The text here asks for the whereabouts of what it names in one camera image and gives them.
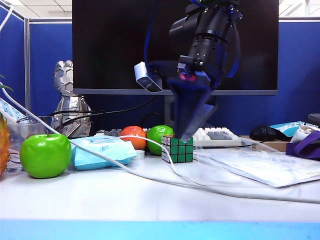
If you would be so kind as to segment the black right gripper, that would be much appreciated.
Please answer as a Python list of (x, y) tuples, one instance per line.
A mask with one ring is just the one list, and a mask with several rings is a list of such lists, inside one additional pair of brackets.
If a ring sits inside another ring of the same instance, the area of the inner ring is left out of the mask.
[(229, 42), (216, 34), (198, 34), (187, 56), (178, 61), (179, 77), (167, 83), (174, 94), (174, 135), (187, 142), (214, 113), (208, 104), (211, 89), (216, 89), (226, 76), (225, 64)]

